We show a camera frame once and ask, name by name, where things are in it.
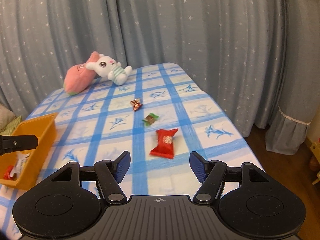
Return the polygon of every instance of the wooden floor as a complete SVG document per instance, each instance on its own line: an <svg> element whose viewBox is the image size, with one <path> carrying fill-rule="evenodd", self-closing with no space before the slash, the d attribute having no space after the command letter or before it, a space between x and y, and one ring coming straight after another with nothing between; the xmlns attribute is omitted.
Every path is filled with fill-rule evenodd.
<svg viewBox="0 0 320 240"><path fill-rule="evenodd" d="M307 216L298 234L302 240L320 239L320 182L315 186L316 172L309 169L311 151L302 144L295 155L282 155L267 152L265 147L266 130L252 128L246 138L266 173L295 193L305 204Z"/></svg>

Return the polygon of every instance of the lace trim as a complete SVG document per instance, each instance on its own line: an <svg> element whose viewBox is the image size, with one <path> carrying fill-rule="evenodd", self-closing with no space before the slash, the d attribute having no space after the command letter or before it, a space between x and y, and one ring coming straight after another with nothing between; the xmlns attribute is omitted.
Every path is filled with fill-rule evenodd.
<svg viewBox="0 0 320 240"><path fill-rule="evenodd" d="M284 112L281 111L280 106L278 106L278 107L279 107L280 113L281 113L286 119L289 119L289 120L294 121L294 122L297 122L297 123L305 124L305 125L311 124L311 122L302 122L302 121L299 121L299 120L297 120L297 119L294 119L294 118L292 118L292 117L290 117L290 116L287 116L286 114L284 114Z"/></svg>

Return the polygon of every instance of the yellow basket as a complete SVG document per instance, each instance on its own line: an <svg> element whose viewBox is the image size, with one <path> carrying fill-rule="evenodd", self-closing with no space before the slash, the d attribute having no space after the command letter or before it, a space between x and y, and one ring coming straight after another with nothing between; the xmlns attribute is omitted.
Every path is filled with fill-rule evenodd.
<svg viewBox="0 0 320 240"><path fill-rule="evenodd" d="M17 153L12 152L0 156L1 184L23 190L29 190L36 184L37 177L57 135L54 122L57 115L58 113L47 114L19 124L12 135L34 134L39 144L35 150L22 151L23 154L30 153L30 155L17 180L2 179L7 167L17 162Z"/></svg>

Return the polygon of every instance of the plush toy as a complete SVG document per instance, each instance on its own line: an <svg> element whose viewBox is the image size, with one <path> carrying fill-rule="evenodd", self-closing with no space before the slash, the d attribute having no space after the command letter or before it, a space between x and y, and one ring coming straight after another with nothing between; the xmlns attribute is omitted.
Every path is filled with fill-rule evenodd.
<svg viewBox="0 0 320 240"><path fill-rule="evenodd" d="M116 62L109 56L100 54L97 62L88 62L85 64L86 69L94 70L101 77L108 77L109 80L118 86L123 85L132 71L132 67L121 67L120 62Z"/></svg>
<svg viewBox="0 0 320 240"><path fill-rule="evenodd" d="M91 53L88 62L96 62L99 60L99 53L94 51ZM89 70L84 67L85 64L79 64L71 67L67 71L66 78L64 79L63 88L69 95L76 95L85 90L95 78L96 73L94 70Z"/></svg>

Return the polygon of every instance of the blue and white tablecloth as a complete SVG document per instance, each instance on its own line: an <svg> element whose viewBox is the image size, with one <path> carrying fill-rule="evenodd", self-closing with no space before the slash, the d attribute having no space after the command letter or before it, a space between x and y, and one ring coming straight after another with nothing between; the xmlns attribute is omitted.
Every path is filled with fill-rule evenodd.
<svg viewBox="0 0 320 240"><path fill-rule="evenodd" d="M140 98L143 107L133 112L130 101ZM176 64L166 63L133 70L122 86L99 78L82 93L69 96L54 91L28 117L59 112L57 138L44 163L38 181L70 161L81 166L114 160L127 150L131 166L120 184L124 193L193 197L200 183L189 167L189 153L197 151L207 160L229 166L252 162L261 167L245 140L220 107L201 91ZM144 127L149 113L159 120ZM174 159L149 155L157 145L156 130L179 128L174 136ZM224 193L238 183L226 183ZM95 194L94 182L83 187ZM12 218L14 201L23 194L1 186L0 228L11 239L21 235Z"/></svg>

